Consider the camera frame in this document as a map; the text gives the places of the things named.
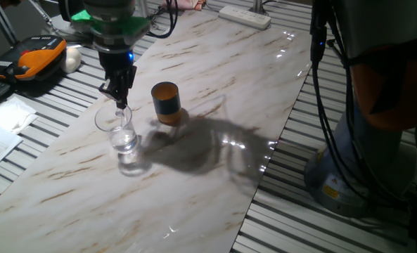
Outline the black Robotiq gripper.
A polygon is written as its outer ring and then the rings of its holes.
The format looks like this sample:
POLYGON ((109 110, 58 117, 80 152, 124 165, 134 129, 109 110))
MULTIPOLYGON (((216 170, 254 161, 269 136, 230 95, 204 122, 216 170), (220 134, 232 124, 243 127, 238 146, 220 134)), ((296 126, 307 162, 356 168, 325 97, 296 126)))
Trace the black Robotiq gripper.
POLYGON ((115 101, 117 108, 125 109, 128 106, 129 90, 133 87, 136 74, 133 52, 99 52, 98 56, 105 70, 105 81, 99 86, 99 92, 115 101))

